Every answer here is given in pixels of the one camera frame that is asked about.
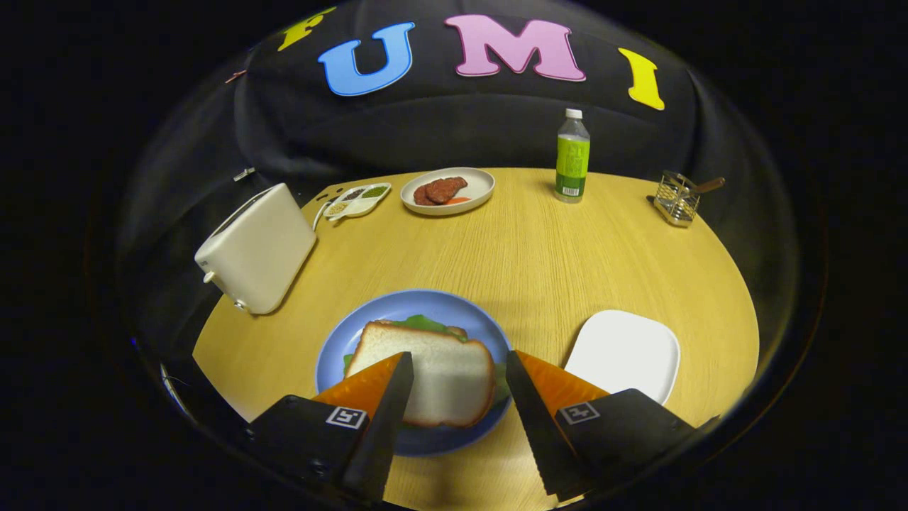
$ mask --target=sandwich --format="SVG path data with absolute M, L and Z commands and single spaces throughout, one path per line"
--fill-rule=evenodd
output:
M 413 387 L 403 417 L 407 425 L 474 426 L 508 395 L 482 343 L 470 340 L 462 328 L 425 316 L 366 324 L 356 351 L 345 360 L 344 377 L 404 351 L 413 356 Z

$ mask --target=letter m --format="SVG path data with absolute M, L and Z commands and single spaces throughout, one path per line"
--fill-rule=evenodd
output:
M 571 52 L 566 26 L 548 21 L 532 20 L 520 35 L 513 35 L 486 15 L 460 15 L 445 20 L 460 32 L 463 44 L 463 64 L 457 66 L 458 75 L 489 76 L 501 66 L 489 60 L 487 50 L 495 52 L 514 73 L 523 73 L 529 59 L 539 51 L 539 64 L 533 67 L 537 74 L 556 80 L 582 82 L 587 76 L 577 68 Z

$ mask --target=yellow letter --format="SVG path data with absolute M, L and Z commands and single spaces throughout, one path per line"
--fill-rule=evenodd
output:
M 656 110 L 665 110 L 666 104 L 659 97 L 659 86 L 656 83 L 656 65 L 630 50 L 618 48 L 618 51 L 627 58 L 630 74 L 634 77 L 634 86 L 627 89 L 630 98 Z
M 316 14 L 315 16 L 312 16 L 308 19 L 300 21 L 298 24 L 288 28 L 287 30 L 284 30 L 284 34 L 285 34 L 284 44 L 281 45 L 280 48 L 278 48 L 278 51 L 280 52 L 282 49 L 286 48 L 287 46 L 292 45 L 293 43 L 296 43 L 297 41 L 299 41 L 306 35 L 309 35 L 311 33 L 310 29 L 313 28 L 315 25 L 318 25 L 319 23 L 321 23 L 321 20 L 324 19 L 323 15 L 328 14 L 329 12 L 333 11 L 336 8 L 337 7 L 332 7 L 330 9 L 321 11 L 320 13 Z

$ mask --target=white plate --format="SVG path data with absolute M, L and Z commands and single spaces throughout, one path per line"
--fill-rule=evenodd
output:
M 606 392 L 635 388 L 664 405 L 680 362 L 681 348 L 667 326 L 607 310 L 594 314 L 580 329 L 565 370 Z
M 467 186 L 460 188 L 455 197 L 469 197 L 471 200 L 452 205 L 418 205 L 413 202 L 413 192 L 422 185 L 441 179 L 444 177 L 463 177 L 467 180 Z M 492 196 L 492 190 L 495 189 L 495 177 L 488 172 L 473 168 L 471 166 L 453 166 L 442 168 L 427 174 L 423 174 L 400 189 L 400 200 L 411 211 L 423 215 L 443 216 L 454 215 L 469 211 L 474 207 L 485 204 Z

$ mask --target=wire basket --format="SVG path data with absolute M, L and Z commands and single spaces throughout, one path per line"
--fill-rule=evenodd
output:
M 691 191 L 695 186 L 683 175 L 666 170 L 653 205 L 669 224 L 687 227 L 694 222 L 696 207 L 700 205 L 700 194 Z

